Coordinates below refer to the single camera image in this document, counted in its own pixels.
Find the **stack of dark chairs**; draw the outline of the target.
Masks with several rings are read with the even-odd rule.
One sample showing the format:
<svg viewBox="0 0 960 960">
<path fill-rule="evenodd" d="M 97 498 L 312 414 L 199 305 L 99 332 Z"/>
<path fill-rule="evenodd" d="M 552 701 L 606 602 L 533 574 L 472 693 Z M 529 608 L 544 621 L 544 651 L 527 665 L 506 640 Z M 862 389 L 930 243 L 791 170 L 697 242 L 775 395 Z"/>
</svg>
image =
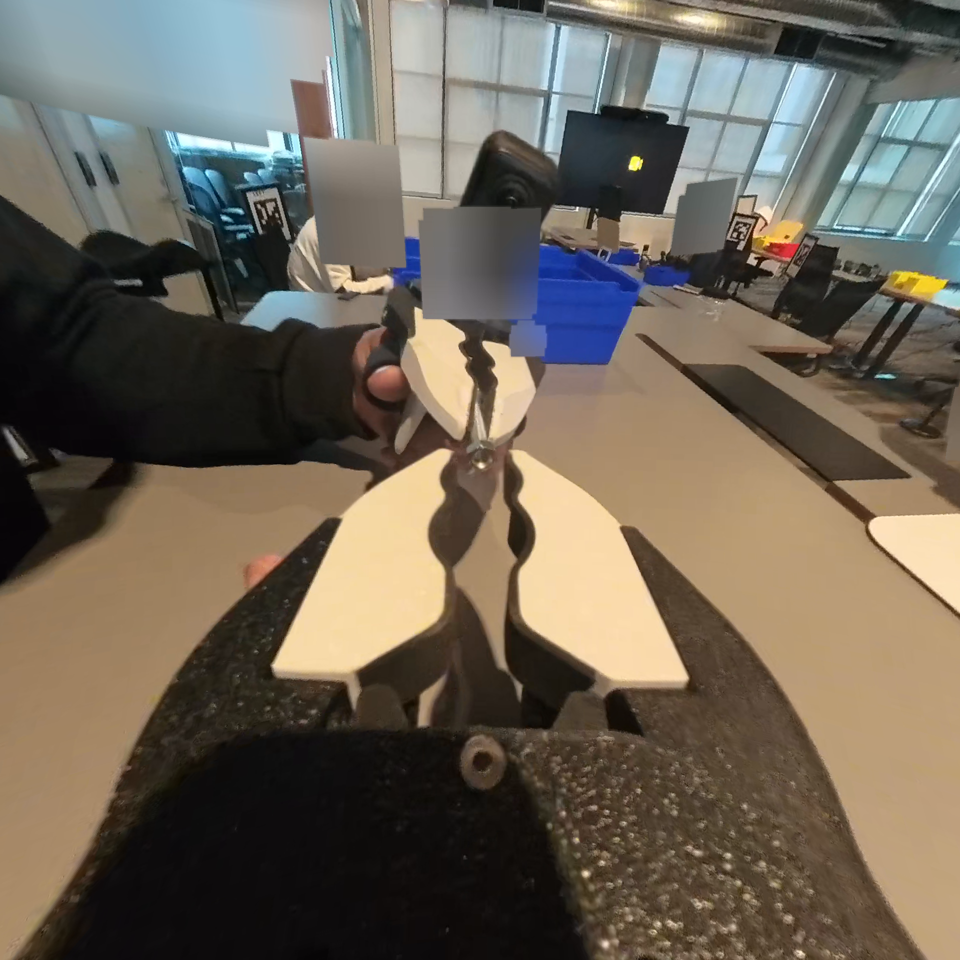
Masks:
<svg viewBox="0 0 960 960">
<path fill-rule="evenodd" d="M 180 168 L 179 175 L 188 209 L 210 224 L 218 242 L 243 242 L 255 235 L 249 216 L 220 197 L 205 171 L 187 165 Z"/>
</svg>

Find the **wooden pillar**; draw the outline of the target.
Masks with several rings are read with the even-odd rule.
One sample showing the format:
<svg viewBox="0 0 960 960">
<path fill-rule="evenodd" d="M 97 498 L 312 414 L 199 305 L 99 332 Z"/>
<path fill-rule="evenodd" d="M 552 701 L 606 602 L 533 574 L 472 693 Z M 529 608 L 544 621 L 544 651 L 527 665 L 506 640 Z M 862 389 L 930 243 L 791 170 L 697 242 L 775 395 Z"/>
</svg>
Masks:
<svg viewBox="0 0 960 960">
<path fill-rule="evenodd" d="M 335 109 L 325 80 L 291 79 L 296 131 L 301 138 L 336 138 Z"/>
</svg>

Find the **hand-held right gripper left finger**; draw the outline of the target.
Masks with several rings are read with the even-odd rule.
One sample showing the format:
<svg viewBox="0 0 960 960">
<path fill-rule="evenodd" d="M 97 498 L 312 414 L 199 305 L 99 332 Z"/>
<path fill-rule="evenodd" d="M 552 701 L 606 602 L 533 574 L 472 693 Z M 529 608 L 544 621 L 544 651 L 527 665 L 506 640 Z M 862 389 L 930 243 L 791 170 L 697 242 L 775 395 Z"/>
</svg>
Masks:
<svg viewBox="0 0 960 960">
<path fill-rule="evenodd" d="M 336 533 L 271 664 L 275 678 L 434 685 L 447 671 L 448 567 L 429 537 L 450 451 L 365 492 Z"/>
</svg>

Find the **white rounded board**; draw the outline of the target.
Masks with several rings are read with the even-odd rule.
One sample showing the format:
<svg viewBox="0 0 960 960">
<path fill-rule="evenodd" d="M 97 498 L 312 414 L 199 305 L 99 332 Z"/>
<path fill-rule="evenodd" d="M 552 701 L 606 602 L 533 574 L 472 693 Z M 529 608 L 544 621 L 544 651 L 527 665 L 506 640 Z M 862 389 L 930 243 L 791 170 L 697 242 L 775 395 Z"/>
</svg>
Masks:
<svg viewBox="0 0 960 960">
<path fill-rule="evenodd" d="M 867 524 L 871 540 L 959 614 L 959 514 L 883 515 Z"/>
</svg>

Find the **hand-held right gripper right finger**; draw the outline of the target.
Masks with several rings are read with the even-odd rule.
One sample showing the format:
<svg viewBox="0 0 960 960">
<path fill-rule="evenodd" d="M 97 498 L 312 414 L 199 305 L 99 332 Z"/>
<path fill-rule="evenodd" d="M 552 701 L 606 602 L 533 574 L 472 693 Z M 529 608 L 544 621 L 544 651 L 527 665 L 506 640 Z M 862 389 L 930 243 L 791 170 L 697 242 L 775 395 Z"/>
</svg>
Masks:
<svg viewBox="0 0 960 960">
<path fill-rule="evenodd" d="M 525 451 L 510 508 L 505 655 L 524 690 L 683 690 L 690 682 L 619 521 Z"/>
</svg>

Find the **black table mat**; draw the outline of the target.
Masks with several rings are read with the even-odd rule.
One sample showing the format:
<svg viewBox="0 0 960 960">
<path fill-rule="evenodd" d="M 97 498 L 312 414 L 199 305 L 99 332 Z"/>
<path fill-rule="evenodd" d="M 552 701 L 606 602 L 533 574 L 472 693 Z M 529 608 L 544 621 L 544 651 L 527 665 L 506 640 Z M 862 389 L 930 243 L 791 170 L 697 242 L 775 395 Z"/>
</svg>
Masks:
<svg viewBox="0 0 960 960">
<path fill-rule="evenodd" d="M 911 475 L 745 366 L 702 364 L 684 375 L 772 437 L 822 480 L 893 481 Z"/>
</svg>

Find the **blue plastic bin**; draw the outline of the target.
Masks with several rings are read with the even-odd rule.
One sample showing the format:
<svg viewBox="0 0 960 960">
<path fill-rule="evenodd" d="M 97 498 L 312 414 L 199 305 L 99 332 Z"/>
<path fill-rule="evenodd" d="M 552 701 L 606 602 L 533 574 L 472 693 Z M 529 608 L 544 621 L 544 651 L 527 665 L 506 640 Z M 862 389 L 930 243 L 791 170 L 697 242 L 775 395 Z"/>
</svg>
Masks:
<svg viewBox="0 0 960 960">
<path fill-rule="evenodd" d="M 421 242 L 405 240 L 405 266 L 391 270 L 397 285 L 419 286 L 422 276 Z M 532 243 L 508 242 L 508 253 L 489 253 L 498 279 L 508 287 L 532 277 Z M 542 328 L 545 342 L 539 359 L 548 366 L 604 366 L 609 364 L 641 291 L 641 282 L 589 251 L 565 251 L 540 246 L 536 267 L 536 305 L 530 318 L 498 319 L 486 324 L 485 340 L 509 346 L 517 323 Z"/>
</svg>

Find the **silver bolt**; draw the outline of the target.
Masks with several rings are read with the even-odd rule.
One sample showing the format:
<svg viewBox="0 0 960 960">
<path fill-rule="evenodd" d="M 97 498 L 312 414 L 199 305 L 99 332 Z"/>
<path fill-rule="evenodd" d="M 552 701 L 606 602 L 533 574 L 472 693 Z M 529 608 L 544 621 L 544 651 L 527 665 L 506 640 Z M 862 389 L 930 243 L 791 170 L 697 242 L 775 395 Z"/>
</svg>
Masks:
<svg viewBox="0 0 960 960">
<path fill-rule="evenodd" d="M 498 381 L 493 375 L 481 377 L 474 383 L 465 436 L 466 447 L 475 441 L 489 441 L 497 446 L 492 430 L 497 389 Z"/>
</svg>

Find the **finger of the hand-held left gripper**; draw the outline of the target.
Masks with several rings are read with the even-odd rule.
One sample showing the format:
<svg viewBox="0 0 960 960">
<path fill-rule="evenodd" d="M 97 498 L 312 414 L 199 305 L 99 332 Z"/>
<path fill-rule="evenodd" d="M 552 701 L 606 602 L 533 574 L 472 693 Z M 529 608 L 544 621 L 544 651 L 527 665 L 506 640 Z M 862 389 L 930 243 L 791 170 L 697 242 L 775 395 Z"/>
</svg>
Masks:
<svg viewBox="0 0 960 960">
<path fill-rule="evenodd" d="M 508 343 L 485 341 L 490 361 L 484 379 L 484 424 L 491 443 L 507 443 L 521 428 L 534 402 L 544 364 L 515 356 Z"/>
<path fill-rule="evenodd" d="M 466 449 L 481 347 L 482 337 L 474 326 L 445 319 L 414 320 L 400 354 L 411 394 L 395 434 L 397 452 L 404 450 L 426 416 Z"/>
</svg>

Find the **black wall monitor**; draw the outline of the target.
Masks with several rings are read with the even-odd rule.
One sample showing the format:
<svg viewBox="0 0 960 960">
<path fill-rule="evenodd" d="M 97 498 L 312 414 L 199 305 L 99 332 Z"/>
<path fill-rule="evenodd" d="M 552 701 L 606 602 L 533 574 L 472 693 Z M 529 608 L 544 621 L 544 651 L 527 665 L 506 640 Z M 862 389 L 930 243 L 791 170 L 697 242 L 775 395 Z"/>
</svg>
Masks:
<svg viewBox="0 0 960 960">
<path fill-rule="evenodd" d="M 616 187 L 622 212 L 664 213 L 689 132 L 667 122 L 570 110 L 555 205 L 598 210 L 601 190 Z"/>
</svg>

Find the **person's left hand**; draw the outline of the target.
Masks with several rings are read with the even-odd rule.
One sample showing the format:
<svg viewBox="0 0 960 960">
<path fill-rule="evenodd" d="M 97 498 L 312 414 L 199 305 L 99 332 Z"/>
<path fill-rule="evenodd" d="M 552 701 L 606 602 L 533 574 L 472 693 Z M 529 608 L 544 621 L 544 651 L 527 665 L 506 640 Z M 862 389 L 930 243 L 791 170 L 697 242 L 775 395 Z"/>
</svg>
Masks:
<svg viewBox="0 0 960 960">
<path fill-rule="evenodd" d="M 382 441 L 382 458 L 385 464 L 396 472 L 436 450 L 452 452 L 453 441 L 430 416 L 426 415 L 404 449 L 401 452 L 396 450 L 395 438 L 402 413 L 388 411 L 378 406 L 373 399 L 384 404 L 403 406 L 411 395 L 410 384 L 400 366 L 382 366 L 373 373 L 366 373 L 369 358 L 379 348 L 384 335 L 383 327 L 367 329 L 354 348 L 352 402 L 354 413 L 359 421 L 366 426 L 368 432 Z"/>
</svg>

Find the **white glass door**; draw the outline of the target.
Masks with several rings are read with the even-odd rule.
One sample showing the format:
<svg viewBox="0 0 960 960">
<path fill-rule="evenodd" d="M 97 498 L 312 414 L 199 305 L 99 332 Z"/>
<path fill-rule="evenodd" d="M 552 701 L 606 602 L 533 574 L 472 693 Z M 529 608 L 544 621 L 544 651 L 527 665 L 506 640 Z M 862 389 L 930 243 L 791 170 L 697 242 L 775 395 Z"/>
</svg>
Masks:
<svg viewBox="0 0 960 960">
<path fill-rule="evenodd" d="M 186 241 L 180 195 L 167 175 L 159 135 L 148 126 L 94 115 L 88 120 L 127 235 L 146 244 Z"/>
<path fill-rule="evenodd" d="M 75 145 L 67 131 L 63 112 L 35 102 L 30 106 L 76 214 L 78 225 L 71 228 L 71 242 L 78 246 L 102 226 L 102 211 L 75 156 Z"/>
</svg>

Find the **black office chair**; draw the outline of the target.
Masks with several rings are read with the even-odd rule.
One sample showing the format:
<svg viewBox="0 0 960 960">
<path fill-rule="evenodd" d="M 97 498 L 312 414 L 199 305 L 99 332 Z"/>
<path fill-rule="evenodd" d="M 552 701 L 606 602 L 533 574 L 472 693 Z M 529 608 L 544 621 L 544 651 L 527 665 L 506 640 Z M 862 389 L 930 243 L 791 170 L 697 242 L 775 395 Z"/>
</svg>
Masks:
<svg viewBox="0 0 960 960">
<path fill-rule="evenodd" d="M 810 306 L 828 293 L 834 281 L 838 247 L 818 242 L 809 258 L 793 278 L 788 278 L 776 297 L 770 316 L 774 320 L 787 316 L 799 321 Z"/>
<path fill-rule="evenodd" d="M 113 284 L 130 296 L 165 299 L 166 281 L 198 274 L 208 294 L 213 315 L 226 320 L 212 278 L 212 261 L 181 239 L 166 238 L 146 244 L 111 230 L 88 234 L 78 245 L 87 257 L 106 271 Z"/>
<path fill-rule="evenodd" d="M 836 334 L 881 290 L 885 277 L 836 281 L 826 295 L 807 308 L 795 330 L 822 342 Z"/>
</svg>

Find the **person's left forearm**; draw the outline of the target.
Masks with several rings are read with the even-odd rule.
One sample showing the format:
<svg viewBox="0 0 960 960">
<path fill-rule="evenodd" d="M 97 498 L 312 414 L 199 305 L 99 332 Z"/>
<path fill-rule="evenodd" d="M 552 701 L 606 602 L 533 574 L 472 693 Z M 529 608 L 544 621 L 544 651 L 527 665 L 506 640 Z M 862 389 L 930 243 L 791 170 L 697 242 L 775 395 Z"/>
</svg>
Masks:
<svg viewBox="0 0 960 960">
<path fill-rule="evenodd" d="M 372 440 L 357 385 L 369 326 L 274 330 L 121 293 L 91 258 L 1 200 L 1 419 L 66 454 L 221 467 Z"/>
</svg>

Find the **large grid window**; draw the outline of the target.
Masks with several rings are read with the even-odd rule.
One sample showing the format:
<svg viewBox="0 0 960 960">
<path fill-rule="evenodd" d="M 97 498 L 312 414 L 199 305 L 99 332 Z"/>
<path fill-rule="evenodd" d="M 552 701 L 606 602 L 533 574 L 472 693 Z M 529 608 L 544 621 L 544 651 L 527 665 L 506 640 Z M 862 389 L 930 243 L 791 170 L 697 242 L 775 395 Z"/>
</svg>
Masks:
<svg viewBox="0 0 960 960">
<path fill-rule="evenodd" d="M 560 159 L 569 113 L 660 111 L 687 140 L 664 215 L 689 184 L 737 178 L 775 208 L 835 74 L 774 58 L 632 38 L 494 11 L 390 3 L 403 190 L 456 200 L 481 142 L 509 131 Z"/>
<path fill-rule="evenodd" d="M 879 103 L 817 226 L 927 241 L 958 189 L 959 98 Z"/>
</svg>

